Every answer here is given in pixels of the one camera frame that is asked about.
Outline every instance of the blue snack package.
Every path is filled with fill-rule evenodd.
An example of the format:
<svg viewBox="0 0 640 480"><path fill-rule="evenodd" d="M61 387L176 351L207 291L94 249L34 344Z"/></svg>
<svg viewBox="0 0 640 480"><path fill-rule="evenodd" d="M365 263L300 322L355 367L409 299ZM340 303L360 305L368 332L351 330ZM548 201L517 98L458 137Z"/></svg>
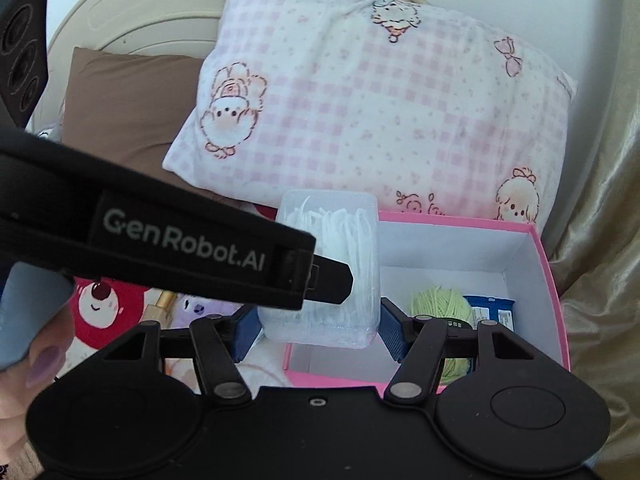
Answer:
<svg viewBox="0 0 640 480"><path fill-rule="evenodd" d="M465 296L473 311L472 325L478 328L483 319L492 319L513 331L513 300L488 298L486 296Z"/></svg>

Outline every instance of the gold satin fabric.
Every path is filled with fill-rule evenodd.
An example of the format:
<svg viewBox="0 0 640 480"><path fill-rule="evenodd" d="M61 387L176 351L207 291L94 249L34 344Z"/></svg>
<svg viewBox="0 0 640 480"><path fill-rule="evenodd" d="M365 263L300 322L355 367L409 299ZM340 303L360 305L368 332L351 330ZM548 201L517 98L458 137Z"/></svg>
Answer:
<svg viewBox="0 0 640 480"><path fill-rule="evenodd" d="M611 414L596 466L605 480L640 480L640 0L623 1L606 126L551 257L573 371Z"/></svg>

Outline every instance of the cartoon character print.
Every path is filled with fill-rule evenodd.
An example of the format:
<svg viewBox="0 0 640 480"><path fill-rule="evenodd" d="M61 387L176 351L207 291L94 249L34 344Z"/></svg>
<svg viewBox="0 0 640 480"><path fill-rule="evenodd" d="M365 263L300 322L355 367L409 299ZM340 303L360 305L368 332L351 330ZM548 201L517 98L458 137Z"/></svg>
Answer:
<svg viewBox="0 0 640 480"><path fill-rule="evenodd" d="M535 224L540 207L536 176L529 168L514 168L512 177L498 188L496 220Z"/></svg>
<svg viewBox="0 0 640 480"><path fill-rule="evenodd" d="M420 25L417 4L403 2L402 0L372 0L373 14L371 20L376 25L386 28L389 33L389 41L397 43L411 27Z"/></svg>
<svg viewBox="0 0 640 480"><path fill-rule="evenodd" d="M502 40L494 41L495 49L505 58L504 68L509 77L516 77L522 70L522 58L515 57L516 47L513 40L507 36Z"/></svg>
<svg viewBox="0 0 640 480"><path fill-rule="evenodd" d="M98 282L76 278L69 300L76 337L100 349L136 325L145 307L146 287L103 278Z"/></svg>
<svg viewBox="0 0 640 480"><path fill-rule="evenodd" d="M172 315L171 328L187 328L191 321L209 314L231 316L241 307L240 303L230 301L209 300L199 296L179 295Z"/></svg>
<svg viewBox="0 0 640 480"><path fill-rule="evenodd" d="M247 140L262 111L267 80L251 74L245 63L233 63L216 73L211 102L200 117L205 149L216 158L236 154L236 146Z"/></svg>
<svg viewBox="0 0 640 480"><path fill-rule="evenodd" d="M401 191L396 191L396 203L398 205L404 205L404 209L402 212L408 211L411 213L421 213L422 212L422 202L420 201L420 197L415 193L411 193L411 195L405 195ZM440 211L440 208L434 204L435 195L433 193L429 193L429 206L427 208L427 215L444 215L443 212Z"/></svg>

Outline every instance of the bed headboard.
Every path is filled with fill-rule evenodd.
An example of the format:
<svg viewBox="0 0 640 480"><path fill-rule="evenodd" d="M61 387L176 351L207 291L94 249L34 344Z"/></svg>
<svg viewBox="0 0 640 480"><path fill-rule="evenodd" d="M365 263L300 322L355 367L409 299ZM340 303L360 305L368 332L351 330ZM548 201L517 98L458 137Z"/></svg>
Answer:
<svg viewBox="0 0 640 480"><path fill-rule="evenodd" d="M425 0L409 0L425 3ZM225 0L80 0L49 45L49 83L33 115L34 129L56 121L75 46L117 54L206 57Z"/></svg>

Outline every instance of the purple plush toy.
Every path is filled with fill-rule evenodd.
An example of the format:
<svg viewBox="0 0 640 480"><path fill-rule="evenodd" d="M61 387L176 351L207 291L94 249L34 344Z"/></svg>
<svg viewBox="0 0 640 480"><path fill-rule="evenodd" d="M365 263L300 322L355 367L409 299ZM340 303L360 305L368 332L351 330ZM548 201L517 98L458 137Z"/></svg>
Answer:
<svg viewBox="0 0 640 480"><path fill-rule="evenodd" d="M171 328L187 328L191 321L209 314L220 314L221 316L231 316L242 305L229 301L209 300L199 296L187 296L178 294L175 300L172 315L174 320Z"/></svg>

